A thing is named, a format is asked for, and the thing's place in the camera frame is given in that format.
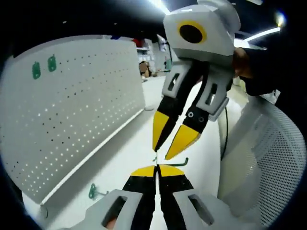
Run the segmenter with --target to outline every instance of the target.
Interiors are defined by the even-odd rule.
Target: white pegboard
[[[0,82],[1,156],[40,203],[99,144],[144,108],[136,46],[63,38],[10,60]],[[56,70],[47,60],[55,56]],[[32,65],[41,76],[34,79]]]

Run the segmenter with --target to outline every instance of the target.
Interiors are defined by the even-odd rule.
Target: black ceiling
[[[197,4],[196,0],[163,2],[170,11]],[[276,9],[246,0],[231,2],[236,3],[241,31],[247,33],[237,36],[246,37],[276,26]],[[14,43],[15,56],[40,43],[72,35],[105,34],[150,39],[156,39],[156,34],[165,35],[164,13],[148,0],[27,0],[8,4],[4,26],[8,38]]]

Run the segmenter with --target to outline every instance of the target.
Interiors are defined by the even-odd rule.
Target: chair backrest
[[[269,226],[295,191],[306,158],[296,125],[273,104],[252,97],[229,134],[218,197],[236,216]]]
[[[0,79],[0,149],[41,203],[145,107],[133,42],[68,37],[11,58]]]

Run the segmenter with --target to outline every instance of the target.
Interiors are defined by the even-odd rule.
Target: white table
[[[164,77],[149,79],[144,82],[143,90],[146,106],[155,105],[157,109],[162,97]],[[193,102],[200,84],[194,86],[189,95],[183,114]],[[23,194],[24,204],[29,214],[45,229],[69,228],[85,217],[85,211],[95,203],[88,198],[92,183],[98,191],[121,189],[130,174],[138,168],[153,165],[156,154],[152,150],[152,126],[155,110],[143,111],[132,120],[94,156],[92,156],[69,180],[44,204],[35,204]],[[204,190],[217,196],[220,176],[220,137],[217,122],[208,122],[200,139],[184,152],[170,161],[164,157],[183,121],[180,117],[170,137],[158,151],[158,163],[183,163],[189,158],[186,166],[181,167],[194,188]],[[48,209],[48,218],[44,219]],[[162,215],[154,221],[163,221]],[[152,224],[151,229],[165,229]]]

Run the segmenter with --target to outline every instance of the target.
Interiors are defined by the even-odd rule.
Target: mesh panel
[[[253,98],[229,135],[229,146],[221,165],[219,198],[235,215],[260,213],[260,224],[269,226],[289,202],[303,174],[304,138],[278,108],[261,98]],[[260,176],[250,177],[255,173],[255,162]],[[243,200],[244,196],[239,195],[251,192],[254,199]],[[255,201],[257,206],[251,208]],[[241,205],[239,213],[234,203]]]

